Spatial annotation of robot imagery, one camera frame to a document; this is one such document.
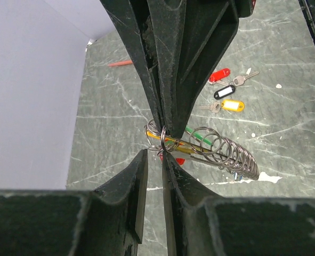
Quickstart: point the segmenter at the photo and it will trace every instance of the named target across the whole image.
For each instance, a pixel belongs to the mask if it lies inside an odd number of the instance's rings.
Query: green marble surface
[[[116,32],[87,50],[67,189],[99,186],[148,146],[144,126],[151,112],[134,67],[107,67],[127,59]],[[253,153],[260,172],[281,179],[232,183],[231,175],[211,166],[187,162],[184,169],[226,197],[315,198],[315,47],[298,1],[257,2],[254,14],[240,21],[222,68],[231,69],[230,79],[248,68],[260,72],[230,97],[243,101],[244,111],[199,109],[220,88],[206,85],[189,125],[216,129]],[[161,162],[154,153],[144,225],[139,255],[167,255]]]

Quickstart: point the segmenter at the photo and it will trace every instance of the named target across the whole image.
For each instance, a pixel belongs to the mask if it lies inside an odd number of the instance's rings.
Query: silver key
[[[221,104],[218,101],[215,101],[214,103],[210,104],[209,106],[201,106],[199,109],[207,109],[212,111],[213,113],[218,113],[221,109]]]
[[[233,83],[235,86],[241,86],[244,84],[244,82],[246,80],[248,80],[249,78],[254,77],[258,74],[259,74],[259,72],[257,71],[257,72],[254,72],[254,73],[248,75],[248,76],[237,76],[236,78],[233,79]]]
[[[229,85],[228,83],[226,83],[226,82],[224,82],[224,81],[221,81],[221,80],[216,81],[216,83],[217,83],[217,84],[221,84],[221,85],[223,85],[223,86],[228,86],[228,85]]]
[[[211,85],[214,85],[214,84],[221,84],[223,86],[228,86],[228,83],[224,82],[224,81],[221,81],[221,80],[218,80],[218,81],[215,81],[215,82],[210,82],[208,80],[208,83],[211,84]]]

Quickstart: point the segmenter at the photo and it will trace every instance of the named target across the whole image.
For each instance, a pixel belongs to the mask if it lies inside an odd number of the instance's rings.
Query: white label on key tag
[[[233,92],[232,87],[227,87],[226,89],[218,91],[217,93],[218,93],[219,97],[221,98],[222,96],[229,94],[231,92]]]
[[[230,108],[230,109],[238,109],[239,108],[239,103],[238,102],[227,101],[227,102],[225,102],[224,107],[225,108]]]

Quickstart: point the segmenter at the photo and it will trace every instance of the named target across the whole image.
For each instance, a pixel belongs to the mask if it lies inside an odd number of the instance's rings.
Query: white wall
[[[89,33],[43,0],[0,0],[0,188],[64,188]]]
[[[115,29],[100,0],[44,0],[92,40]]]

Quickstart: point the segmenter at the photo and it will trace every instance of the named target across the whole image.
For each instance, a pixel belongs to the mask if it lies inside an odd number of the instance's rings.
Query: yellow key tag
[[[245,104],[242,101],[237,101],[237,100],[224,100],[221,103],[221,108],[230,110],[230,111],[240,112],[244,110]]]

